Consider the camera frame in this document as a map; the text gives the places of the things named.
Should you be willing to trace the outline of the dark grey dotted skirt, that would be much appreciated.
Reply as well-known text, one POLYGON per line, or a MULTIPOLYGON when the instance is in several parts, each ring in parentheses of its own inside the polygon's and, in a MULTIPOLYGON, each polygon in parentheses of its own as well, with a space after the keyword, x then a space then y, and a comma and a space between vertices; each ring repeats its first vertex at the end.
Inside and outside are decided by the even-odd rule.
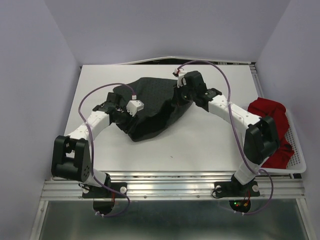
POLYGON ((117 86, 113 92, 121 95, 120 106, 126 107, 132 99, 132 88, 137 99, 144 104, 143 110, 117 127, 125 132, 132 141, 140 142, 154 138, 177 122, 192 105, 188 102, 177 105, 174 100, 176 81, 167 78, 141 77, 128 86, 117 86))

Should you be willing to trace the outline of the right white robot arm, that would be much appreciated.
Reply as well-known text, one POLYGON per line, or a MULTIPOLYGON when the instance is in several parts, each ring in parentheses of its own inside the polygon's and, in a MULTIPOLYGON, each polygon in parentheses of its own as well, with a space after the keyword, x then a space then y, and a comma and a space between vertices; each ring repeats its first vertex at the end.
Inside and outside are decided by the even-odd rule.
POLYGON ((220 117, 231 124, 233 132, 241 133, 243 142, 236 140, 244 161, 230 182, 231 192, 242 195, 248 190, 248 183, 257 175, 263 163, 280 147, 279 135, 274 119, 250 113, 232 103, 215 88, 207 88, 199 71, 183 72, 175 69, 177 77, 174 96, 179 105, 189 102, 206 112, 220 117))

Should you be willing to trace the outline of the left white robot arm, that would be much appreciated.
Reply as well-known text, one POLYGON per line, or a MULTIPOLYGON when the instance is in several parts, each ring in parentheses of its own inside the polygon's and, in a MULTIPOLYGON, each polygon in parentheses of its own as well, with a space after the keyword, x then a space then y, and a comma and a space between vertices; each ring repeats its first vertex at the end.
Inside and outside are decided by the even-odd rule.
POLYGON ((94 168, 95 138, 113 123, 135 120, 138 108, 144 106, 135 95, 125 107, 121 106, 121 100, 121 95, 108 93, 106 101, 95 106, 76 130, 56 137, 51 162, 54 177, 79 182, 93 198, 127 197, 125 182, 112 184, 108 173, 94 168))

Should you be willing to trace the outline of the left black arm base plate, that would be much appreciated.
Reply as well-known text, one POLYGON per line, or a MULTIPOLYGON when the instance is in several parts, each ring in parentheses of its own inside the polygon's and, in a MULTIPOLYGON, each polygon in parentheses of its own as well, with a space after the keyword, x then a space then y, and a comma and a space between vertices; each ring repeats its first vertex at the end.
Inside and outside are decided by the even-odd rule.
MULTIPOLYGON (((127 188, 126 182, 112 182, 110 185, 110 188, 120 192, 121 187, 127 188)), ((97 187, 97 186, 90 186, 85 184, 82 188, 82 198, 84 199, 111 199, 112 197, 124 199, 124 196, 121 196, 120 194, 113 192, 103 188, 103 187, 97 187)))

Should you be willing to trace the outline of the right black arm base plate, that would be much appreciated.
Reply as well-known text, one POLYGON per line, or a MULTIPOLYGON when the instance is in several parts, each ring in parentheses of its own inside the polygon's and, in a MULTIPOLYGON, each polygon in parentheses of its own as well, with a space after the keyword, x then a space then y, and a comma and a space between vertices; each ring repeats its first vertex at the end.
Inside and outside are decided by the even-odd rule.
POLYGON ((216 199, 259 197, 260 190, 256 181, 245 185, 233 181, 217 181, 214 183, 211 195, 216 199))

